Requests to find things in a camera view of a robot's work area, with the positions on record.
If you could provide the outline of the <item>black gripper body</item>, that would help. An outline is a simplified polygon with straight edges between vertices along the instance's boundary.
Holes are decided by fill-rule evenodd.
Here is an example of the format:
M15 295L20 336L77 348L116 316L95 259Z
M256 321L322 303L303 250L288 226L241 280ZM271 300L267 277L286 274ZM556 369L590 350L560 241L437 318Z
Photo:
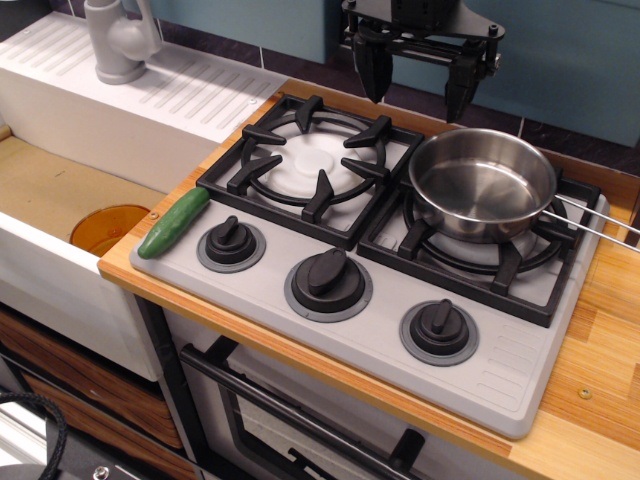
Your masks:
M485 54L486 75L499 69L505 28L463 1L344 1L342 10L351 45L359 27L367 26L388 38L393 58L449 67L459 55Z

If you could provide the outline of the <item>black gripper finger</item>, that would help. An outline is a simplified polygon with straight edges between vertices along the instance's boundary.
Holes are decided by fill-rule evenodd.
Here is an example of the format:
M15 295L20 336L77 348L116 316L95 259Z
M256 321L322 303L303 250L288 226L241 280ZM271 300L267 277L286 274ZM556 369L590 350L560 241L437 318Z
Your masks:
M473 101L479 84L487 73L485 60L485 54L459 55L449 64L445 85L448 123L458 122Z
M360 26L352 40L357 73L366 97L379 103L392 83L393 56L388 38L367 26Z

